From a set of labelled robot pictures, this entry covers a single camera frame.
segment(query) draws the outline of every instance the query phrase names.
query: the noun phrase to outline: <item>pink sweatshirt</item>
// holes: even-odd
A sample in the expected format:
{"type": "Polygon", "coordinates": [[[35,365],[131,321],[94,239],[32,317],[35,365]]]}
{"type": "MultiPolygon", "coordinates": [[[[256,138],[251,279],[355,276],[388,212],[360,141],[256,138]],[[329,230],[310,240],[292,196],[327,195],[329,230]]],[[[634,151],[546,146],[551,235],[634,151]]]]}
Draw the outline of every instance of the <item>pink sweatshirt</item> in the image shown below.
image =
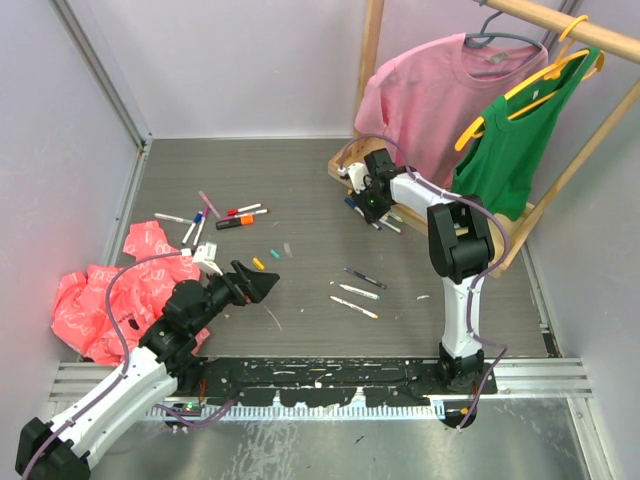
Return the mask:
{"type": "MultiPolygon", "coordinates": [[[[396,140],[406,149],[411,166],[445,188],[451,186],[453,169],[466,153],[454,149],[462,132],[497,97],[547,65],[547,51],[538,52],[533,45],[473,49],[464,39],[459,33],[436,40],[382,65],[367,83],[355,121],[361,133],[382,133],[396,140]],[[470,75],[502,70],[512,73],[470,75]]],[[[395,148],[388,148],[396,165],[404,165],[395,148]]]]}

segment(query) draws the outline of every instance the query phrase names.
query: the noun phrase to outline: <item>scratched surface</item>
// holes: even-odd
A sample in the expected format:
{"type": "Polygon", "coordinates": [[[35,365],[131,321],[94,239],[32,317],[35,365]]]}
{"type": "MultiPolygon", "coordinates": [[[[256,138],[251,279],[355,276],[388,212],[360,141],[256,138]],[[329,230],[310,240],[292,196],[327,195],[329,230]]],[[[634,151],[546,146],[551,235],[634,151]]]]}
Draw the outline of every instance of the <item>scratched surface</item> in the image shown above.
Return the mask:
{"type": "MultiPolygon", "coordinates": [[[[219,210],[256,202],[270,209],[249,227],[217,232],[210,218],[204,229],[201,240],[218,243],[223,268],[233,259],[253,267],[251,260],[257,256],[281,280],[264,305],[229,307],[214,319],[201,353],[437,355],[444,294],[429,262],[427,239],[410,228],[404,235],[389,229],[378,232],[345,205],[346,189],[327,175],[328,159],[343,144],[335,139],[154,142],[132,222],[151,220],[154,212],[193,217],[202,208],[199,190],[219,210]],[[285,243],[292,257],[285,254],[285,243]],[[269,255],[272,248],[280,260],[269,255]],[[383,291],[353,277],[342,271],[345,266],[389,288],[383,291]],[[381,299],[345,292],[338,283],[379,293],[381,299]],[[329,295],[380,318],[336,304],[329,295]]],[[[186,226],[161,225],[170,243],[179,246],[186,226]]],[[[546,357],[530,290],[520,258],[502,279],[489,279],[482,297],[481,333],[509,343],[510,355],[546,357]]]]}
{"type": "Polygon", "coordinates": [[[561,399],[484,400],[462,434],[424,420],[222,422],[186,435],[167,431],[137,423],[92,480],[589,478],[561,399]]]}

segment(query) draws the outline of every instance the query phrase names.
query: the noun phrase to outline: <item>wooden pole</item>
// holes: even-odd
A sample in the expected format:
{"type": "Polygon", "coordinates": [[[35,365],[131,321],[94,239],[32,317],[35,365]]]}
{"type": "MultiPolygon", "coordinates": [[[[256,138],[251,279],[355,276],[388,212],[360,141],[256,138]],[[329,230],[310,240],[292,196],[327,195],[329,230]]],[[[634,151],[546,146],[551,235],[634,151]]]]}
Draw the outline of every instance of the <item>wooden pole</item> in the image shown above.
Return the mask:
{"type": "Polygon", "coordinates": [[[382,12],[384,0],[367,0],[367,13],[364,23],[364,36],[362,39],[362,53],[360,55],[360,75],[358,77],[358,96],[356,97],[356,113],[360,108],[360,102],[364,96],[364,88],[373,75],[376,68],[378,55],[378,40],[380,40],[380,26],[382,25],[382,12]]]}
{"type": "Polygon", "coordinates": [[[629,111],[629,109],[633,106],[633,104],[640,98],[640,79],[638,79],[631,90],[624,96],[624,98],[616,105],[616,107],[611,111],[609,116],[605,119],[605,121],[600,125],[598,130],[591,136],[591,138],[585,143],[582,150],[576,155],[576,157],[571,161],[569,166],[562,172],[562,174],[558,177],[558,179],[554,182],[551,188],[547,191],[547,193],[542,197],[540,202],[534,207],[531,214],[522,222],[522,225],[515,231],[513,237],[511,239],[511,252],[507,256],[505,260],[505,265],[509,265],[513,258],[516,256],[522,245],[524,245],[525,240],[535,227],[538,220],[542,216],[542,213],[547,208],[547,206],[551,203],[551,201],[556,198],[556,195],[564,188],[564,186],[569,182],[571,177],[578,171],[578,169],[584,164],[584,162],[589,158],[589,156],[598,148],[600,143],[606,138],[607,135],[613,130],[613,128],[622,120],[624,115],[629,111]]]}
{"type": "MultiPolygon", "coordinates": [[[[562,33],[574,20],[574,17],[570,15],[529,0],[488,0],[485,5],[556,33],[562,33]]],[[[640,64],[640,40],[633,37],[599,27],[590,22],[580,22],[571,30],[569,37],[640,64]]]]}

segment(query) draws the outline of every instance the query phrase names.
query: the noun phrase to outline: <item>gray hanger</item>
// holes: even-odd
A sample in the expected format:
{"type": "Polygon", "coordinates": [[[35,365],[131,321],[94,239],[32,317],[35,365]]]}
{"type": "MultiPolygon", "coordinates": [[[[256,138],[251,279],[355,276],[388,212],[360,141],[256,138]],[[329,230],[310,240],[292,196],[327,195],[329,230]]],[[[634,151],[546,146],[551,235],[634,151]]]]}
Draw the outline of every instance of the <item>gray hanger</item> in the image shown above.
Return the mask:
{"type": "MultiPolygon", "coordinates": [[[[540,42],[522,35],[516,35],[514,33],[502,33],[502,32],[485,32],[491,20],[493,20],[496,17],[499,17],[500,15],[502,15],[502,12],[496,12],[493,15],[491,15],[489,18],[487,18],[484,24],[482,25],[482,28],[480,29],[479,33],[468,33],[465,36],[465,40],[464,40],[465,45],[470,48],[483,48],[489,45],[496,38],[513,38],[515,40],[521,40],[523,42],[534,45],[538,47],[539,50],[542,50],[544,48],[540,42]],[[472,40],[474,38],[486,38],[486,40],[482,42],[477,42],[475,40],[472,40]]],[[[507,75],[511,72],[512,70],[501,70],[497,72],[479,72],[479,73],[472,73],[471,76],[472,77],[490,77],[495,75],[507,75]]]]}

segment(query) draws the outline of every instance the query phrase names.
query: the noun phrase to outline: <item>red plastic bag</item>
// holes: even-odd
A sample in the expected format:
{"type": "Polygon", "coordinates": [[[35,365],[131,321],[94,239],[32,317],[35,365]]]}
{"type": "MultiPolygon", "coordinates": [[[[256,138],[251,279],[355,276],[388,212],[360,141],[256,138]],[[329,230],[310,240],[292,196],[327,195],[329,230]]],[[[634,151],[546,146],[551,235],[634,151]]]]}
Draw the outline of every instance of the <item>red plastic bag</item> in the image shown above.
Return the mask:
{"type": "MultiPolygon", "coordinates": [[[[164,231],[154,221],[131,225],[123,251],[138,260],[178,250],[167,243],[164,231]]],[[[118,365],[123,361],[122,345],[105,310],[107,287],[119,270],[91,265],[87,275],[83,272],[65,275],[53,307],[54,333],[99,365],[118,365]]],[[[192,264],[191,257],[180,256],[142,263],[117,280],[111,291],[111,309],[129,351],[162,315],[175,284],[199,278],[200,270],[192,264]]],[[[196,336],[197,348],[208,336],[204,329],[196,336]]]]}

